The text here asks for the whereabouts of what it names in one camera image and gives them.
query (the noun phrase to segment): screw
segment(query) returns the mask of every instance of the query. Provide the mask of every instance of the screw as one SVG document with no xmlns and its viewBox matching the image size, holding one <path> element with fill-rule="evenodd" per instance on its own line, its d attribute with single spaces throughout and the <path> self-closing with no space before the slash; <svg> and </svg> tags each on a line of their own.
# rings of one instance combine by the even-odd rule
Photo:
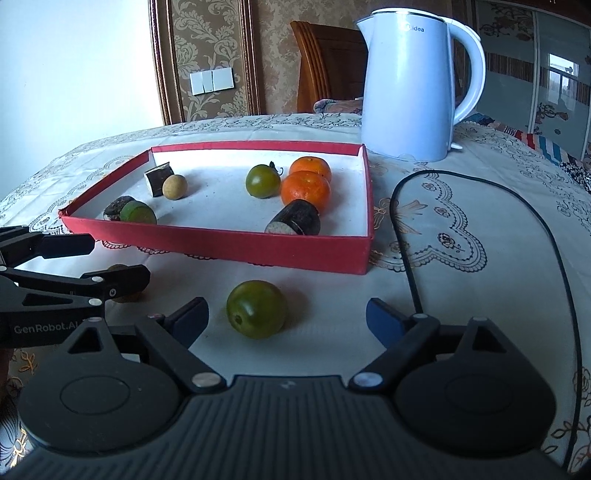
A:
<svg viewBox="0 0 591 480">
<path fill-rule="evenodd" d="M 202 372 L 193 375 L 191 381 L 193 382 L 193 385 L 199 388 L 215 387 L 222 381 L 222 377 L 213 372 Z"/>
<path fill-rule="evenodd" d="M 384 379 L 380 374 L 374 372 L 361 372 L 353 377 L 353 383 L 358 387 L 371 388 L 383 383 Z"/>
</svg>

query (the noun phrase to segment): midea logo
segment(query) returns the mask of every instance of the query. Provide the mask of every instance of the midea logo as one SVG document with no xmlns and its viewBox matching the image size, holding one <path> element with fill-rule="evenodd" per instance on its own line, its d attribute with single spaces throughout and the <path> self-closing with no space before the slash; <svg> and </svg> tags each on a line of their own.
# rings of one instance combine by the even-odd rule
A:
<svg viewBox="0 0 591 480">
<path fill-rule="evenodd" d="M 403 24 L 401 24 L 401 25 L 400 25 L 400 29 L 401 29 L 403 32 L 408 32 L 408 31 L 410 31 L 410 30 L 414 30 L 414 31 L 416 31 L 416 32 L 424 32 L 424 31 L 425 31 L 425 29 L 424 29 L 424 28 L 421 28 L 421 27 L 413 27 L 413 26 L 412 26 L 410 23 L 408 23 L 408 22 L 404 22 Z"/>
</svg>

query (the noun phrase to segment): tomato stem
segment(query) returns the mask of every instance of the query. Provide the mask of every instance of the tomato stem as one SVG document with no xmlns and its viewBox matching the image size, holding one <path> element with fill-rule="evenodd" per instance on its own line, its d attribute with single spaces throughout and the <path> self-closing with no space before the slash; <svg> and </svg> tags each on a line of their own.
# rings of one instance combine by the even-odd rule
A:
<svg viewBox="0 0 591 480">
<path fill-rule="evenodd" d="M 271 167 L 273 170 L 275 170 L 275 171 L 276 171 L 276 172 L 279 174 L 279 176 L 283 175 L 283 167 L 281 167 L 281 173 L 279 173 L 279 172 L 277 171 L 277 167 L 275 166 L 275 163 L 274 163 L 274 162 L 271 162 L 271 163 L 269 163 L 269 166 L 270 166 L 270 167 Z"/>
</svg>

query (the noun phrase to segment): kettle lid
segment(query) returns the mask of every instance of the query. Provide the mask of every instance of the kettle lid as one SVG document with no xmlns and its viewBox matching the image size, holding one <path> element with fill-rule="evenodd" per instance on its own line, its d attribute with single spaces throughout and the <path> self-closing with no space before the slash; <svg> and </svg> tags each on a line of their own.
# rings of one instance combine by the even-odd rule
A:
<svg viewBox="0 0 591 480">
<path fill-rule="evenodd" d="M 442 22 L 445 22 L 445 20 L 442 19 L 442 17 L 440 17 L 439 15 L 432 14 L 431 12 L 425 12 L 424 10 L 416 10 L 414 8 L 400 8 L 400 7 L 398 7 L 398 8 L 380 8 L 378 10 L 374 10 L 373 12 L 371 12 L 370 16 L 362 18 L 357 23 L 359 23 L 363 20 L 366 20 L 369 17 L 373 17 L 376 14 L 385 14 L 385 13 L 421 15 L 422 17 L 431 17 L 431 18 L 434 18 L 435 20 L 440 20 Z"/>
</svg>

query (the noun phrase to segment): kettle handle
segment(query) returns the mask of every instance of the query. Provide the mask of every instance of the kettle handle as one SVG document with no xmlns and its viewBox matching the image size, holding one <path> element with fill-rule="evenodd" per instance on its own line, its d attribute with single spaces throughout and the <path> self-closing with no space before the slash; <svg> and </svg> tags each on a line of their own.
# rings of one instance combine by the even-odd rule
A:
<svg viewBox="0 0 591 480">
<path fill-rule="evenodd" d="M 486 79 L 486 59 L 480 37 L 474 30 L 451 18 L 442 17 L 442 19 L 447 23 L 450 35 L 466 47 L 472 65 L 470 88 L 468 88 L 466 97 L 457 106 L 453 117 L 453 124 L 456 125 L 468 116 L 480 100 Z"/>
</svg>

